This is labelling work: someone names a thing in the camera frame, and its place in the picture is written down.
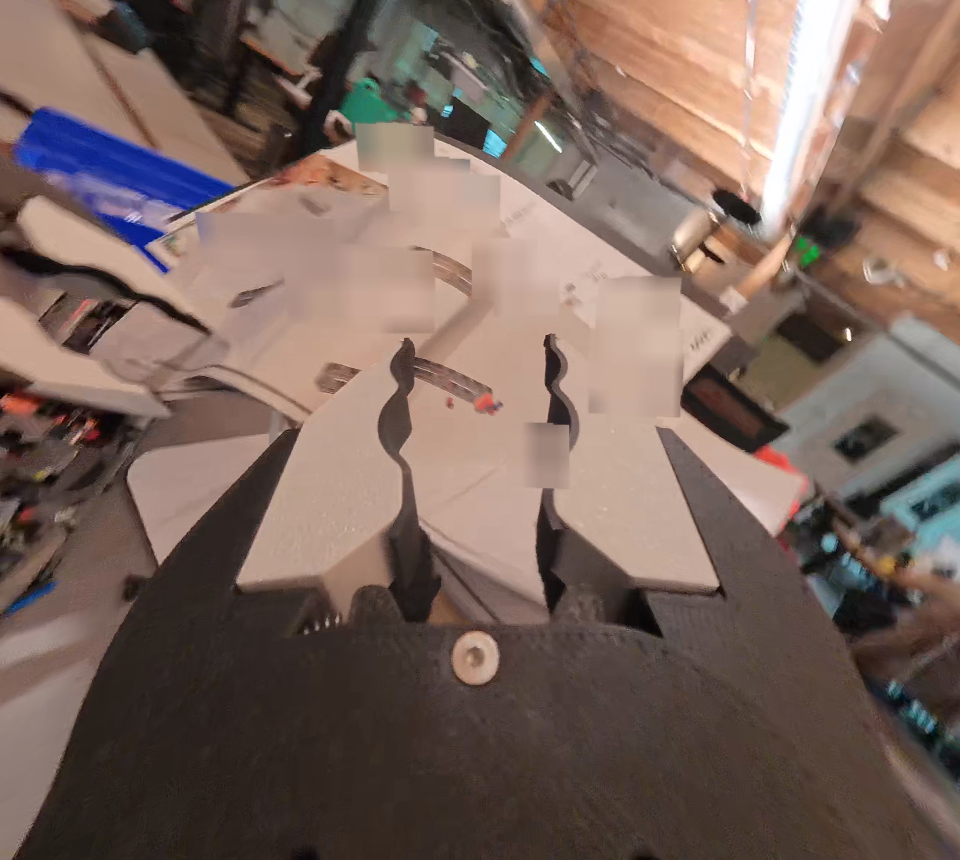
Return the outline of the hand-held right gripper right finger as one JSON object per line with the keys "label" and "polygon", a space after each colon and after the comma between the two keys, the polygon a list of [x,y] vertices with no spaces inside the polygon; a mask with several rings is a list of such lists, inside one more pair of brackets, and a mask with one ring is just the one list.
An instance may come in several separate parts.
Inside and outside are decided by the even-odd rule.
{"label": "hand-held right gripper right finger", "polygon": [[580,358],[555,334],[543,350],[535,560],[548,610],[575,588],[605,613],[642,613],[648,593],[721,593],[656,422],[578,413],[587,392]]}

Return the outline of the blue plastic bin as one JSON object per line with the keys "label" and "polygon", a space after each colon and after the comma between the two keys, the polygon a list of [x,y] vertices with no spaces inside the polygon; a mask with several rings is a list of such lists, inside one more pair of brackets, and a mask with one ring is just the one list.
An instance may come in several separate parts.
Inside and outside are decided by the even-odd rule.
{"label": "blue plastic bin", "polygon": [[219,199],[232,186],[52,108],[37,110],[12,147],[13,160],[73,194],[122,241],[161,271],[148,245],[173,218]]}

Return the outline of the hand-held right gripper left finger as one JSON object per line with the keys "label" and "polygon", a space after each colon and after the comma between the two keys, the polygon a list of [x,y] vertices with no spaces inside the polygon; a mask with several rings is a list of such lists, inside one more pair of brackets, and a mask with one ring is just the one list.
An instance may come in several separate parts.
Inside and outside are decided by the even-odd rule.
{"label": "hand-held right gripper left finger", "polygon": [[242,590],[311,588],[346,614],[360,588],[378,585],[405,620],[429,619],[441,580],[402,454],[415,358],[404,338],[302,425],[237,576]]}

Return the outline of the green plastic crate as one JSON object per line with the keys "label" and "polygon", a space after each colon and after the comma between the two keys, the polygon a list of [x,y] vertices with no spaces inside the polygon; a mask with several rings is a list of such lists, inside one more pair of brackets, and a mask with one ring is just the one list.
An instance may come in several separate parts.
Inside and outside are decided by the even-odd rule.
{"label": "green plastic crate", "polygon": [[335,112],[351,126],[409,121],[407,113],[397,111],[383,98],[380,80],[373,75],[357,80]]}

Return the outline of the orange storage bin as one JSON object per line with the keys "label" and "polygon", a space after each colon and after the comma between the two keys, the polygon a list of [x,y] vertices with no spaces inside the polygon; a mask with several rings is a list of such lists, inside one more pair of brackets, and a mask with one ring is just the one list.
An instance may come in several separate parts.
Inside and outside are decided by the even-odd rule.
{"label": "orange storage bin", "polygon": [[767,444],[754,451],[752,455],[755,459],[790,475],[798,481],[796,487],[797,502],[806,495],[809,489],[809,478],[793,464],[786,454]]}

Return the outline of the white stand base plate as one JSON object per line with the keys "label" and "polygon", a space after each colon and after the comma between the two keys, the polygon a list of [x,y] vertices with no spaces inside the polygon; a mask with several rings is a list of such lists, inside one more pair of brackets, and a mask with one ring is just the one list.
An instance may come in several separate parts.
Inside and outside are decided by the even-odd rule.
{"label": "white stand base plate", "polygon": [[126,486],[157,568],[211,567],[235,582],[300,435],[211,439],[138,457]]}

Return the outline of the black round disc on rod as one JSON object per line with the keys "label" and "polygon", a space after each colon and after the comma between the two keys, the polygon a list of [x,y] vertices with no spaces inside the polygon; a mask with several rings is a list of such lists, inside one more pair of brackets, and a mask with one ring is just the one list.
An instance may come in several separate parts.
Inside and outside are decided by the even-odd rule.
{"label": "black round disc on rod", "polygon": [[716,188],[712,191],[711,199],[718,210],[729,220],[750,228],[762,223],[760,212],[732,191]]}

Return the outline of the lego instruction booklet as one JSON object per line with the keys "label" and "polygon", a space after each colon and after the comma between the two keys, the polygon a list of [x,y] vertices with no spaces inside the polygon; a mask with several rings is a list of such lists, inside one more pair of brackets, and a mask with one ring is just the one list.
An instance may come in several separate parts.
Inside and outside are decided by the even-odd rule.
{"label": "lego instruction booklet", "polygon": [[378,202],[319,217],[202,215],[200,238],[167,281],[212,335],[166,331],[159,364],[210,379],[286,415],[300,430],[404,338],[415,347],[412,434],[402,449],[419,524],[444,570],[509,591],[538,616],[536,561],[548,393],[544,340],[573,347],[578,413],[655,421],[707,546],[707,528],[743,507],[776,536],[798,481],[681,409],[681,388],[729,330],[681,290],[479,156],[436,141],[419,164],[373,163],[350,143],[330,153],[383,182]]}

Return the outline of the black metal post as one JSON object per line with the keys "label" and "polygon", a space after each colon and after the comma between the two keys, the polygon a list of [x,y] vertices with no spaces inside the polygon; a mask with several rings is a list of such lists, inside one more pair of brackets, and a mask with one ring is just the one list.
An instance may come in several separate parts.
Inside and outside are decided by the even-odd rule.
{"label": "black metal post", "polygon": [[371,24],[382,0],[354,0],[339,28],[332,49],[321,65],[318,92],[306,111],[296,135],[294,158],[301,159],[318,151],[326,138],[328,114],[339,108],[346,93],[347,75],[367,41]]}

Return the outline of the colourful printed leaflet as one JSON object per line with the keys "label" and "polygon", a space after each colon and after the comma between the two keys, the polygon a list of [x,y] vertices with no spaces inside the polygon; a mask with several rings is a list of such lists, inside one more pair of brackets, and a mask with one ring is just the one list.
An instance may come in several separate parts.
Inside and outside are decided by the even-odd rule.
{"label": "colourful printed leaflet", "polygon": [[328,206],[378,202],[388,194],[385,183],[339,163],[327,151],[315,153],[274,173],[247,183],[174,219],[150,245],[155,257],[175,264],[199,242],[202,215],[267,215],[291,206],[321,216]]}

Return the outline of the grey black lego car model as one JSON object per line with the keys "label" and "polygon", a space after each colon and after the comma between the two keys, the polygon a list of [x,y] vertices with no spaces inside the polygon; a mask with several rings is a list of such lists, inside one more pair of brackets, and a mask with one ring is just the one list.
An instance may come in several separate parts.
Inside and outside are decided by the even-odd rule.
{"label": "grey black lego car model", "polygon": [[150,421],[34,395],[2,372],[2,617],[53,588],[71,534]]}

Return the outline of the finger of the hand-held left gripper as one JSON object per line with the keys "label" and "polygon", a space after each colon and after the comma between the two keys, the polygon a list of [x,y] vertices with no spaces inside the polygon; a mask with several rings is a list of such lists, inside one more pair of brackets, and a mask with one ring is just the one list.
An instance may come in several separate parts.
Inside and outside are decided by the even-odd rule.
{"label": "finger of the hand-held left gripper", "polygon": [[4,220],[1,253],[30,276],[83,281],[102,299],[144,304],[201,336],[212,335],[195,306],[138,249],[45,196],[29,197]]}
{"label": "finger of the hand-held left gripper", "polygon": [[6,298],[1,300],[1,367],[34,395],[144,419],[170,415],[149,389],[118,380],[100,362],[59,346]]}

